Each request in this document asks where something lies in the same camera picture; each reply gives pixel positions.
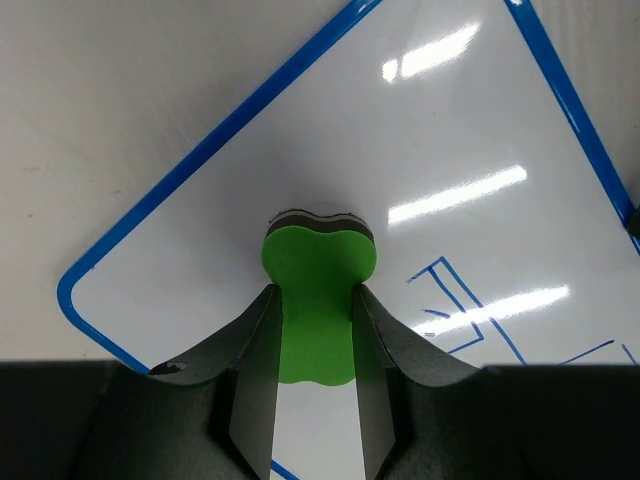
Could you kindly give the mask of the green bone-shaped eraser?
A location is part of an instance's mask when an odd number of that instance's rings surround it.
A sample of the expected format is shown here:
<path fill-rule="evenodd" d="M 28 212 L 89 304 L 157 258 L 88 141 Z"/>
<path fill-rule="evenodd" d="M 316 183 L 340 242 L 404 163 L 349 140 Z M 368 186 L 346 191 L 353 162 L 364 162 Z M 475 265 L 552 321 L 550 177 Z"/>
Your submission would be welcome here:
<path fill-rule="evenodd" d="M 281 291 L 279 381 L 335 387 L 355 377 L 351 297 L 377 263 L 370 227 L 351 213 L 279 213 L 261 247 L 263 269 Z"/>

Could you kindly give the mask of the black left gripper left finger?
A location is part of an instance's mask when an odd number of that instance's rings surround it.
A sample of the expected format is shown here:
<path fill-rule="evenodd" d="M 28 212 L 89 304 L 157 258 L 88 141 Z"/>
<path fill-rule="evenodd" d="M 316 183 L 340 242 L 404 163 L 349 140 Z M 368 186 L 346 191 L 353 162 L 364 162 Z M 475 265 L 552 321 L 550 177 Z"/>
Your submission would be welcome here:
<path fill-rule="evenodd" d="M 281 290 L 269 285 L 235 320 L 148 372 L 181 387 L 215 386 L 210 433 L 251 479 L 270 476 L 282 325 Z"/>

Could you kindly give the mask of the blue-framed small whiteboard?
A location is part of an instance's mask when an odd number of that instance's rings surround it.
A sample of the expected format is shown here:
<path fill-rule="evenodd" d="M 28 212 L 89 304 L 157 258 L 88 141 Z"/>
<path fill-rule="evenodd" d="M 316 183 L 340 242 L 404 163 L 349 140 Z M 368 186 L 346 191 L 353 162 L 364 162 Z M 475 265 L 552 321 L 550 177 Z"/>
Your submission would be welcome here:
<path fill-rule="evenodd" d="M 475 366 L 639 362 L 633 205 L 528 1 L 352 1 L 62 276 L 146 372 L 268 278 L 289 209 L 373 231 L 369 288 Z"/>

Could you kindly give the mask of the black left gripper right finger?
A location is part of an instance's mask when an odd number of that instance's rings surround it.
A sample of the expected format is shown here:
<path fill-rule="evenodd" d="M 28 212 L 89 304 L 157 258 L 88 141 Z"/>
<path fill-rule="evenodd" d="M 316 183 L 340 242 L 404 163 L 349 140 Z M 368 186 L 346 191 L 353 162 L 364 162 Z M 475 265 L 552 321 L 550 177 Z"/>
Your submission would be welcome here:
<path fill-rule="evenodd" d="M 477 368 L 405 326 L 364 285 L 351 322 L 366 478 L 470 477 L 479 455 L 456 409 Z"/>

